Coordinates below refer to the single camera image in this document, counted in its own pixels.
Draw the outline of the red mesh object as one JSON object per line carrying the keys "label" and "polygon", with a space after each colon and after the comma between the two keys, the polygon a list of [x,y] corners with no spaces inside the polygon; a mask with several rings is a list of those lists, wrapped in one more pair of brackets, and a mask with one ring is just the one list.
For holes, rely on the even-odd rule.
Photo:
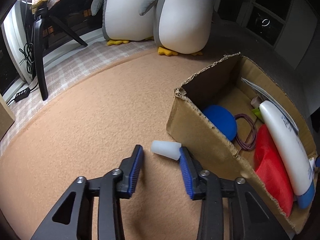
{"label": "red mesh object", "polygon": [[268,193],[278,201],[286,216],[291,215],[293,189],[277,147],[265,124],[257,133],[254,170],[265,184]]}

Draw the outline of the cardboard box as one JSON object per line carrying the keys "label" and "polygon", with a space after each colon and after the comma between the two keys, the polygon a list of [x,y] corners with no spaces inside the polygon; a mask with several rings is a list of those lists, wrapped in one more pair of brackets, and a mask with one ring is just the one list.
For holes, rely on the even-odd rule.
{"label": "cardboard box", "polygon": [[233,180],[244,176],[267,204],[286,231],[300,233],[310,209],[294,205],[289,216],[267,192],[255,174],[250,152],[228,140],[202,113],[212,103],[233,114],[251,114],[255,96],[249,86],[254,83],[266,90],[293,118],[300,140],[309,158],[317,154],[311,131],[287,93],[251,59],[240,54],[226,55],[219,61],[206,61],[201,56],[182,57],[182,67],[190,67],[193,75],[175,89],[175,100],[167,122],[167,132],[186,146],[202,166],[217,176]]}

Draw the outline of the black tripod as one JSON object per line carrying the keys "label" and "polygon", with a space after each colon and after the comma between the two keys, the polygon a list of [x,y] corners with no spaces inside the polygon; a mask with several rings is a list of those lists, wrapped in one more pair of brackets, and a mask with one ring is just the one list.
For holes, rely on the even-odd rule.
{"label": "black tripod", "polygon": [[43,101],[46,101],[48,99],[48,89],[43,65],[43,51],[45,49],[48,49],[49,47],[48,38],[44,36],[43,31],[44,27],[49,23],[52,23],[53,25],[61,29],[65,34],[78,42],[78,44],[80,44],[81,46],[88,46],[88,44],[83,39],[81,39],[80,36],[76,34],[76,32],[74,32],[69,26],[64,24],[56,16],[52,16],[47,7],[38,9],[37,12],[35,12],[33,28],[31,32],[31,41],[33,45],[33,78],[37,77],[37,82]]}

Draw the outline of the blue white blister card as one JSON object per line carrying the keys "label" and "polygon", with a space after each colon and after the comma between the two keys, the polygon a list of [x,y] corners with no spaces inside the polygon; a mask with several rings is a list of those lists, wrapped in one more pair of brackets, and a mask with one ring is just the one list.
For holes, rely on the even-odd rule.
{"label": "blue white blister card", "polygon": [[253,90],[255,90],[257,92],[257,94],[259,95],[259,97],[262,100],[268,100],[270,102],[272,102],[280,111],[281,113],[287,118],[287,120],[289,121],[289,123],[291,124],[293,130],[295,131],[296,135],[299,135],[299,128],[296,125],[295,121],[293,120],[293,118],[291,117],[291,115],[289,115],[289,113],[285,110],[285,108],[280,105],[266,90],[264,90],[263,88],[259,87],[258,85],[248,81],[245,78],[241,78],[242,82],[244,82],[245,84],[249,85],[249,87],[251,87]]}

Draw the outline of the small white plastic cap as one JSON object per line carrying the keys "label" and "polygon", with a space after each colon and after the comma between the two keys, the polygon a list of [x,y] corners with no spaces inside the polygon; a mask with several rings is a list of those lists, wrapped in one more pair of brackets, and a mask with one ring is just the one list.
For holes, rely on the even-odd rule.
{"label": "small white plastic cap", "polygon": [[179,142],[154,140],[151,144],[151,152],[173,160],[179,160],[181,147],[182,144]]}

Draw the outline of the pink small bottle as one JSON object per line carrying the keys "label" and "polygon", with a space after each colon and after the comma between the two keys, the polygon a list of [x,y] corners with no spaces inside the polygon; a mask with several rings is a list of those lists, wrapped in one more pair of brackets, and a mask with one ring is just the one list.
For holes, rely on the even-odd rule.
{"label": "pink small bottle", "polygon": [[254,97],[251,100],[251,105],[254,109],[258,108],[260,106],[260,104],[262,103],[261,98],[259,98],[258,96]]}

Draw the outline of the white tube blue cap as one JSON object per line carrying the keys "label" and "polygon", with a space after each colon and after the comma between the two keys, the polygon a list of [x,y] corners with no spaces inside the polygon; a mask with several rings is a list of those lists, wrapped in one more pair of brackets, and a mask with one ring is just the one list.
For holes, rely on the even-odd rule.
{"label": "white tube blue cap", "polygon": [[305,148],[289,119],[274,103],[264,101],[259,110],[284,163],[298,206],[305,209],[315,195],[313,170]]}

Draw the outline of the green tube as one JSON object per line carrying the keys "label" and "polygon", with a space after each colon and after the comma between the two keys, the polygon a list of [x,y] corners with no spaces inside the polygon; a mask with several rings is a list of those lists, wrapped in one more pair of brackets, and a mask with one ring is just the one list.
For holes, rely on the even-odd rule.
{"label": "green tube", "polygon": [[254,109],[252,109],[252,113],[253,113],[262,123],[264,123],[264,119],[263,119],[263,117],[262,117],[262,114],[261,114],[259,108],[254,108]]}

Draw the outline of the large penguin plush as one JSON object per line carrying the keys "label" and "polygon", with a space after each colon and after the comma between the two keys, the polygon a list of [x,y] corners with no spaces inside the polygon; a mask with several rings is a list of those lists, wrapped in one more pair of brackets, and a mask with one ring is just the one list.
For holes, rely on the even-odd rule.
{"label": "large penguin plush", "polygon": [[91,13],[103,10],[103,36],[109,46],[153,38],[153,12],[139,14],[145,0],[93,0]]}

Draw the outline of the small penguin plush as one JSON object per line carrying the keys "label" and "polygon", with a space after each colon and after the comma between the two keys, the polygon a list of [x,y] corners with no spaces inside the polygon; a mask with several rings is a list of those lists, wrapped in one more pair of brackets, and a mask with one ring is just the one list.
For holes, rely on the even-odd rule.
{"label": "small penguin plush", "polygon": [[159,55],[202,54],[210,36],[214,0],[144,0],[140,16],[152,8]]}

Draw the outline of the blue round lid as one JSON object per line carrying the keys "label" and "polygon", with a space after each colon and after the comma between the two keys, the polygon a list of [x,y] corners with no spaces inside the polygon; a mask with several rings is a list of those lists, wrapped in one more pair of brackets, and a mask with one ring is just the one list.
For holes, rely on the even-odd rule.
{"label": "blue round lid", "polygon": [[219,105],[210,105],[202,113],[229,141],[234,140],[238,130],[237,123],[227,109]]}

